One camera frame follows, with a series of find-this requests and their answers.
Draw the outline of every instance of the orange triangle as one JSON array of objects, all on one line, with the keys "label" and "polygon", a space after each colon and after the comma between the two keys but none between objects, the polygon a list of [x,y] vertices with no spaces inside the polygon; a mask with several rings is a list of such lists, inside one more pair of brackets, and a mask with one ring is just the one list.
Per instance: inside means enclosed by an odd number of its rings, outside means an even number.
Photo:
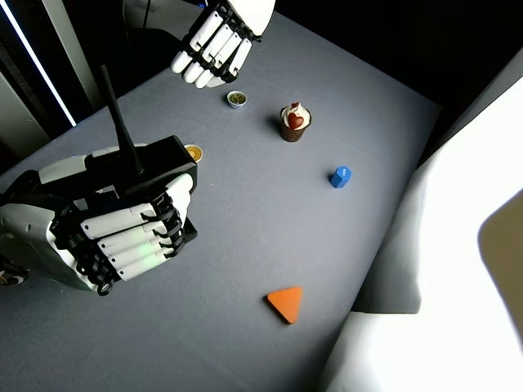
[{"label": "orange triangle", "polygon": [[267,296],[267,300],[278,310],[279,314],[289,324],[297,321],[300,313],[300,303],[302,302],[302,288],[291,287],[285,290],[272,292]]}]

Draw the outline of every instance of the robotic arm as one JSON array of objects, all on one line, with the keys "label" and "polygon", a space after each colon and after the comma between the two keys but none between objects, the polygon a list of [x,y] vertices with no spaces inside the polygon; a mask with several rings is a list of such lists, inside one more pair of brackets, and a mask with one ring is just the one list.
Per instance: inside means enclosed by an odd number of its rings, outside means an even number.
[{"label": "robotic arm", "polygon": [[187,219],[197,166],[171,136],[132,144],[103,69],[119,147],[22,174],[0,197],[0,284],[34,270],[109,294],[196,236]]},{"label": "robotic arm", "polygon": [[233,82],[274,7],[275,0],[219,0],[206,7],[183,38],[171,70],[185,71],[184,80],[197,88]]}]

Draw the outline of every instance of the blue block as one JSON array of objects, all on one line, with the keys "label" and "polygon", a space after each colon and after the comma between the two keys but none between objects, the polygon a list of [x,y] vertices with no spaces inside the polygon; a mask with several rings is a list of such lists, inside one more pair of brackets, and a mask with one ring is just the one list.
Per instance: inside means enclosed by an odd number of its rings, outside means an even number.
[{"label": "blue block", "polygon": [[347,166],[340,166],[330,177],[330,183],[334,188],[343,188],[352,177],[352,171]]}]

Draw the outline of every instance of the chocolate cupcake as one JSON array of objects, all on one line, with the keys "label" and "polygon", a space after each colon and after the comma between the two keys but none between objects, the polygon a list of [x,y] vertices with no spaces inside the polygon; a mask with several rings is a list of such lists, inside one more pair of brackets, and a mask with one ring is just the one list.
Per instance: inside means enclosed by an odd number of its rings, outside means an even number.
[{"label": "chocolate cupcake", "polygon": [[311,125],[311,112],[302,104],[294,104],[281,109],[281,137],[286,141],[298,141],[303,132]]}]

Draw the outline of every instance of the led light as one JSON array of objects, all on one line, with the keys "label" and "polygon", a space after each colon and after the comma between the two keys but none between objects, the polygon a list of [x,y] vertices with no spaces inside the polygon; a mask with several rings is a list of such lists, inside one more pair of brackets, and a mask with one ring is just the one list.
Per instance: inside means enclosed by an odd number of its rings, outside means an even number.
[{"label": "led light", "polygon": [[69,111],[67,110],[67,107],[65,107],[64,101],[60,98],[60,94],[58,94],[58,91],[53,86],[51,79],[47,76],[47,73],[46,73],[45,69],[42,67],[40,60],[37,58],[36,54],[34,53],[33,48],[29,45],[27,38],[25,37],[24,33],[22,32],[22,29],[18,25],[18,22],[16,21],[15,17],[13,16],[11,10],[7,6],[6,1],[0,0],[0,6],[2,6],[3,11],[6,13],[7,19],[9,19],[9,21],[11,22],[13,29],[15,29],[16,34],[18,35],[18,38],[24,44],[25,50],[29,53],[31,60],[34,62],[34,65],[36,65],[36,68],[42,75],[43,80],[46,81],[46,84],[49,87],[49,90],[51,90],[52,95],[55,96],[56,102],[58,102],[58,105],[60,105],[60,107],[62,108],[65,116],[71,123],[71,126],[76,127],[76,122],[74,121],[73,116],[71,116],[71,113],[69,113]]}]

